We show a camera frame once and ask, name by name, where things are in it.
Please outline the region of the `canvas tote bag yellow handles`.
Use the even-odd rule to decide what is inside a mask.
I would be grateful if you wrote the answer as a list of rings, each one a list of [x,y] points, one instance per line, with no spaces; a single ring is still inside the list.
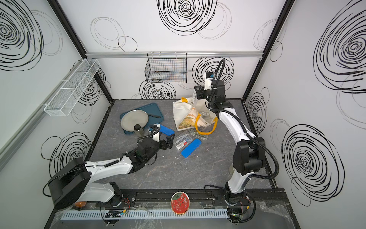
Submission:
[[[205,99],[184,98],[173,102],[173,118],[177,131],[194,128],[199,134],[210,135],[217,127],[218,117],[208,109]]]

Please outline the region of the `clear compass case red label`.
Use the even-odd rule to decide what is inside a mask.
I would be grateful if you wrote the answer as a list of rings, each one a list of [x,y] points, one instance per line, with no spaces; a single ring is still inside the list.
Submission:
[[[194,90],[193,95],[192,95],[192,100],[191,100],[192,106],[196,106],[196,102],[197,102],[197,92]]]

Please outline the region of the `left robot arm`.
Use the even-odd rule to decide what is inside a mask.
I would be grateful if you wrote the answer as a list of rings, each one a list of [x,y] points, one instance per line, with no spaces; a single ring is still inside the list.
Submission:
[[[81,158],[73,159],[58,171],[47,183],[54,208],[62,210],[77,202],[101,202],[107,205],[118,205],[122,202],[123,193],[115,182],[99,183],[99,180],[117,175],[135,173],[145,166],[153,165],[159,150],[173,147],[175,135],[157,140],[155,136],[138,138],[137,147],[124,152],[116,159],[99,162]]]

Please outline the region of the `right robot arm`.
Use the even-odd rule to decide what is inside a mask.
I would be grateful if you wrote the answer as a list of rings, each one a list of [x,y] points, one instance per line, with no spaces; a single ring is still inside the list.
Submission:
[[[232,177],[224,188],[226,202],[235,204],[243,197],[247,183],[252,178],[272,180],[279,174],[279,163],[274,154],[266,148],[265,141],[253,134],[236,114],[233,105],[226,100],[225,84],[215,80],[210,89],[204,86],[195,86],[196,98],[203,99],[209,111],[225,124],[236,142],[233,154]],[[274,162],[275,170],[272,174],[264,176],[258,172],[266,163],[266,155]]]

